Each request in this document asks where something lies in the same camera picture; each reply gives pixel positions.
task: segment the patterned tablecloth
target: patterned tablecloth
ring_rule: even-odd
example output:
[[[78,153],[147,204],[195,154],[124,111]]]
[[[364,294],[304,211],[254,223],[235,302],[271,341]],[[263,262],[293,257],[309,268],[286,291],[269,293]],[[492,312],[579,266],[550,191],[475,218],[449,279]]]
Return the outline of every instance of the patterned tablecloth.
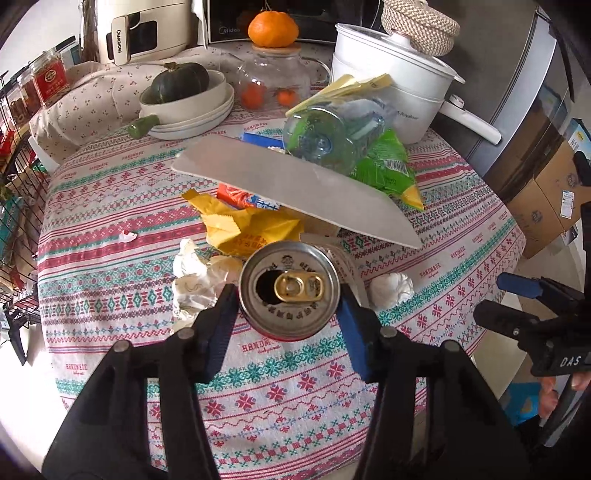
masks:
[[[283,120],[238,106],[212,133],[277,135]],[[193,238],[213,249],[197,212],[180,195],[214,193],[216,183],[170,170],[192,140],[131,141],[122,131],[83,147],[50,185],[39,248],[39,296],[46,345],[68,408],[118,339],[143,345],[172,325],[173,256]],[[525,246],[513,217],[472,168],[433,131],[410,147],[426,209],[402,207],[423,241],[419,251],[342,231],[366,284],[403,271],[416,295],[380,314],[415,340],[459,341],[470,353],[483,330],[476,303],[499,299],[496,276],[512,271]],[[119,242],[123,230],[136,232]],[[207,433],[223,478],[311,478],[359,453],[376,385],[352,371],[335,319],[312,338],[278,343],[239,317],[222,371],[198,385]],[[417,385],[417,408],[425,402]],[[154,465],[165,467],[158,384],[148,386]]]

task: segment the green handle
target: green handle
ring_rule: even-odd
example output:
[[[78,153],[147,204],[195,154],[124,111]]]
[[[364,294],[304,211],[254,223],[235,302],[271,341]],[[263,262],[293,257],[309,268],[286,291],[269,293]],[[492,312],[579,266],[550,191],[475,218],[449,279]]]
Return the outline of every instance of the green handle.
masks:
[[[148,135],[152,127],[160,125],[160,120],[157,115],[148,115],[134,120],[127,126],[127,133],[134,140],[139,140]]]

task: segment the plastic bottle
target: plastic bottle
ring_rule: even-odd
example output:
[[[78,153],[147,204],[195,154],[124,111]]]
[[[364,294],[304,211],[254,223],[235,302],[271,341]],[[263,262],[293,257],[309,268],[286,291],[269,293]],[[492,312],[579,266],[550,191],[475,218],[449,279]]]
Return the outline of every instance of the plastic bottle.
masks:
[[[348,175],[396,114],[379,92],[315,103],[287,119],[283,144],[295,157]]]

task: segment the wire rack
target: wire rack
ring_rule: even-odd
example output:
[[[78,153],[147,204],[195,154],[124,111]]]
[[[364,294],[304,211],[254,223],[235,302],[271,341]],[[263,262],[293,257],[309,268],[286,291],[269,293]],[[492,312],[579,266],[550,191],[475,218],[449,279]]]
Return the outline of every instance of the wire rack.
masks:
[[[0,154],[0,305],[7,316],[39,323],[37,247],[49,175],[29,145],[28,124],[19,128],[14,121],[9,92],[16,82],[13,77],[6,84],[5,75],[0,76],[0,132],[6,143]]]

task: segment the finger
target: finger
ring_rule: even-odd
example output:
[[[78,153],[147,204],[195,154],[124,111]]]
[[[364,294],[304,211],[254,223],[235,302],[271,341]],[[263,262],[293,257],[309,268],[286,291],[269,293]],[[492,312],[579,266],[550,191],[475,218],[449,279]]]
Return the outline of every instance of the finger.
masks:
[[[591,382],[591,372],[576,373],[573,375],[573,381],[571,383],[571,386],[572,386],[573,390],[576,390],[578,392],[582,392],[583,390],[585,390],[589,386],[590,382]]]
[[[558,392],[556,390],[541,392],[538,415],[543,419],[547,419],[556,408],[556,405],[558,405]]]
[[[540,383],[542,384],[542,392],[551,392],[556,385],[556,377],[543,377]]]

